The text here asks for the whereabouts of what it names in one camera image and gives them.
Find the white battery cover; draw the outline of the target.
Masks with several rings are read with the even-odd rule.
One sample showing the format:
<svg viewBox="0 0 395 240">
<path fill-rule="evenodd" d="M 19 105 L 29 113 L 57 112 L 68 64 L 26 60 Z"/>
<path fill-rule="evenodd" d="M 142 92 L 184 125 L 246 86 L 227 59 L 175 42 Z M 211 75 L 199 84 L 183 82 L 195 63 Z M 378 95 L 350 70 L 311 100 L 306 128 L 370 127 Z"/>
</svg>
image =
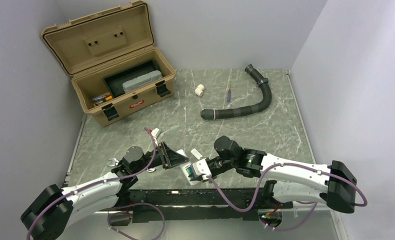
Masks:
<svg viewBox="0 0 395 240">
<path fill-rule="evenodd" d="M 190 151 L 190 153 L 191 153 L 196 159 L 198 159 L 198 160 L 201 160 L 201 159 L 204 158 L 203 155 L 202 155 L 197 149 L 195 149 L 195 148 L 193 148 L 193 149 Z"/>
</svg>

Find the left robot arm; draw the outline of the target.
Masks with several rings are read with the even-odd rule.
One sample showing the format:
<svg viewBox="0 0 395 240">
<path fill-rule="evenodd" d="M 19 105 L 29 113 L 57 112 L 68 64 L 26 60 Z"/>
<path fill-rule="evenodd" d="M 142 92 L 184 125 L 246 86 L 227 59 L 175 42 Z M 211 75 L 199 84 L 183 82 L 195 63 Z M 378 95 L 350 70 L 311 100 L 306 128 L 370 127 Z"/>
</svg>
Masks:
<svg viewBox="0 0 395 240">
<path fill-rule="evenodd" d="M 72 187 L 46 187 L 20 220 L 34 240 L 55 240 L 65 228 L 95 212 L 123 210 L 134 203 L 136 196 L 130 188 L 138 181 L 139 172 L 158 166 L 167 170 L 189 161 L 184 150 L 174 151 L 164 141 L 147 153 L 132 146 L 115 168 L 97 179 Z"/>
</svg>

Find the blue battery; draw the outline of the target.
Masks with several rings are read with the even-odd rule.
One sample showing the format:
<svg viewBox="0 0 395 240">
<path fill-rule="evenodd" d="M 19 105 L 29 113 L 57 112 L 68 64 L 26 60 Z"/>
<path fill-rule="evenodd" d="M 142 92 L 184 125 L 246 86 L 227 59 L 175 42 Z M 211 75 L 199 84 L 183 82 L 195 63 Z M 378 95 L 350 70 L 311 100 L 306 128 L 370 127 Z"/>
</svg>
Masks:
<svg viewBox="0 0 395 240">
<path fill-rule="evenodd" d="M 187 172 L 189 178 L 194 178 L 195 172 L 194 172 L 194 169 L 191 165 L 186 168 L 186 172 Z"/>
</svg>

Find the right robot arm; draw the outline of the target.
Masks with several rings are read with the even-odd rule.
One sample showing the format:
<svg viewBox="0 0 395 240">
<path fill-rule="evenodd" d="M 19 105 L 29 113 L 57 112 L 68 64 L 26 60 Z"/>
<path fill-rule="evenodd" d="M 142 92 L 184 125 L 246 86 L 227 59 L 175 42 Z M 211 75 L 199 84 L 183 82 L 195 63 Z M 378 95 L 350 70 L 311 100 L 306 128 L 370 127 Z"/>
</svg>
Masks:
<svg viewBox="0 0 395 240">
<path fill-rule="evenodd" d="M 357 179 L 347 166 L 334 160 L 330 164 L 310 164 L 284 159 L 261 150 L 242 148 L 227 136 L 214 142 L 218 156 L 196 164 L 203 181 L 231 169 L 247 178 L 269 180 L 261 193 L 261 202 L 268 208 L 278 203 L 313 202 L 330 209 L 352 214 L 355 211 Z"/>
</svg>

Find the white remote control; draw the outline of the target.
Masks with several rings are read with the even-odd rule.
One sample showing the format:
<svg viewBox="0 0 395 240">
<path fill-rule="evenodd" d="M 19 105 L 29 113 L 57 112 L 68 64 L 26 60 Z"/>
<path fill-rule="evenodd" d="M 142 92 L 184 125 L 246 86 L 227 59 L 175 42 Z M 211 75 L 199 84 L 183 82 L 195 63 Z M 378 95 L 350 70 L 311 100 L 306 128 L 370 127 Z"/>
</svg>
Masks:
<svg viewBox="0 0 395 240">
<path fill-rule="evenodd" d="M 191 186 L 195 186 L 197 185 L 199 182 L 198 181 L 191 181 L 189 178 L 189 173 L 187 172 L 187 168 L 190 167 L 192 165 L 192 162 L 190 161 L 190 159 L 188 158 L 188 156 L 186 155 L 185 151 L 183 149 L 179 149 L 176 151 L 176 153 L 180 154 L 182 157 L 186 158 L 186 162 L 182 163 L 179 165 L 179 168 L 181 169 L 182 173 L 184 174 L 186 180 L 188 181 L 188 183 Z"/>
</svg>

